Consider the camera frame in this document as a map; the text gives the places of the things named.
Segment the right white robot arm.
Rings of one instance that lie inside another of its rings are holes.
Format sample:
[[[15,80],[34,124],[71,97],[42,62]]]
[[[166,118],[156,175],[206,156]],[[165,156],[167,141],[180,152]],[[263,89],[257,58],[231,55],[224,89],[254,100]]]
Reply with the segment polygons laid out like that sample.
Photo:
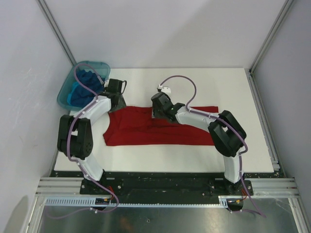
[[[153,117],[189,125],[210,134],[214,147],[224,158],[224,189],[230,195],[237,194],[242,188],[242,154],[248,152],[248,146],[245,142],[247,134],[232,113],[224,110],[214,114],[182,103],[173,104],[163,92],[153,95],[151,101]]]

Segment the red t shirt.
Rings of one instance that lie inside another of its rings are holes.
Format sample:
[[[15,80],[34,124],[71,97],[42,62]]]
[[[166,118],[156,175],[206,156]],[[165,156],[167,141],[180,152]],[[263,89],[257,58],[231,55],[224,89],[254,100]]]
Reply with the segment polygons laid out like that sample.
[[[110,123],[103,134],[107,146],[214,145],[204,130],[152,118],[151,107],[127,106],[108,115]]]

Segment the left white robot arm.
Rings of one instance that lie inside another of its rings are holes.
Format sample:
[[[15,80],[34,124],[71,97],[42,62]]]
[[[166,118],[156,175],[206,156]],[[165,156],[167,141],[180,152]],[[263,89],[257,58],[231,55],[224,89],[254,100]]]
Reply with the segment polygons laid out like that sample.
[[[104,91],[74,115],[60,118],[57,149],[75,162],[84,177],[91,181],[90,188],[97,194],[107,190],[107,181],[102,179],[104,169],[94,157],[92,125],[104,114],[126,107],[123,97],[127,81],[110,79],[104,83]]]

